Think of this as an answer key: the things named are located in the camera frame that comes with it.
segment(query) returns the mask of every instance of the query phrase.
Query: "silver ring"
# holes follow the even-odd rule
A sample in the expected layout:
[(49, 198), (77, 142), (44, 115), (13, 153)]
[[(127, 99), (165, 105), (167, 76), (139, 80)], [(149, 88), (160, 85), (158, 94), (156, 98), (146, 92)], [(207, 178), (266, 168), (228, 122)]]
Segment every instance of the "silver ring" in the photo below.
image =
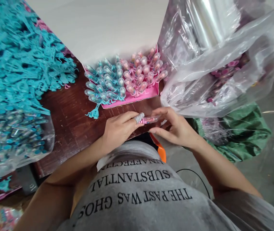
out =
[(144, 118), (144, 113), (141, 112), (139, 115), (135, 116), (134, 119), (137, 122), (137, 124)]

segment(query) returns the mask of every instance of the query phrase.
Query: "table surface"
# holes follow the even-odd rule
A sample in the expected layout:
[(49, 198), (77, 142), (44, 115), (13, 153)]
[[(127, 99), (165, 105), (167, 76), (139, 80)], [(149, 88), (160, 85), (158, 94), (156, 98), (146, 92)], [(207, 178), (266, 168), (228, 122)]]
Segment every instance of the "table surface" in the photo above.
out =
[[(99, 118), (93, 119), (85, 116), (92, 111), (96, 104), (89, 101), (84, 94), (85, 83), (88, 79), (84, 76), (84, 69), (75, 59), (79, 72), (78, 78), (71, 87), (62, 87), (56, 92), (47, 92), (43, 95), (41, 104), (51, 111), (52, 122), (55, 130), (55, 144), (53, 151), (45, 158), (34, 163), (37, 175), (42, 178), (54, 172), (71, 156), (82, 151), (104, 133), (106, 120), (127, 111), (143, 112), (150, 116), (152, 110), (161, 107), (159, 96), (143, 101), (118, 106), (111, 109), (99, 107)], [(130, 138), (147, 132), (155, 124), (148, 124), (137, 129)]]

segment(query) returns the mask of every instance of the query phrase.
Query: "grey floor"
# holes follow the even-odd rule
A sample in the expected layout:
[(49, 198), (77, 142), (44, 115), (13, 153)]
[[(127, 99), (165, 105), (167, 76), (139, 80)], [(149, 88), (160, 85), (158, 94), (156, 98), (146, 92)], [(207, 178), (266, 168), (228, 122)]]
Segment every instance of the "grey floor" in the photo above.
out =
[[(271, 93), (266, 98), (259, 100), (258, 104), (264, 119), (272, 130), (272, 137), (259, 156), (236, 163), (235, 165), (259, 190), (264, 199), (274, 206), (274, 86)], [(158, 139), (166, 149), (167, 163), (175, 171), (182, 168), (189, 168), (197, 172), (209, 189), (211, 198), (213, 198), (213, 191), (192, 153), (160, 137), (158, 137)], [(182, 171), (179, 175), (184, 182), (206, 194), (203, 184), (194, 173)]]

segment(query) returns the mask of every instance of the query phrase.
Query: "white wall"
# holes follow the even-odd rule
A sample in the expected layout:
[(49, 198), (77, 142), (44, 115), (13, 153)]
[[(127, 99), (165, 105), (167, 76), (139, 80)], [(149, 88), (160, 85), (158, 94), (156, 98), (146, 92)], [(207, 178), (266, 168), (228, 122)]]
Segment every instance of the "white wall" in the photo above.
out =
[(27, 0), (83, 64), (153, 47), (168, 0)]

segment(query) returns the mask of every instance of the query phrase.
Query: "hand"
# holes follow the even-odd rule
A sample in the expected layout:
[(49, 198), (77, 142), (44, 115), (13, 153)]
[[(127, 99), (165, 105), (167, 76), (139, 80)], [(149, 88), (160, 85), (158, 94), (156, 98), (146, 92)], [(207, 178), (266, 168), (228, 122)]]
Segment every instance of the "hand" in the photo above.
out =
[(171, 128), (166, 131), (162, 128), (151, 128), (150, 132), (165, 138), (171, 143), (193, 148), (203, 138), (188, 124), (183, 116), (177, 115), (171, 107), (160, 107), (152, 112), (152, 116), (161, 115), (171, 123)]
[(129, 111), (107, 120), (105, 133), (101, 137), (106, 153), (121, 146), (137, 128), (143, 126), (133, 119), (138, 114), (138, 112)]

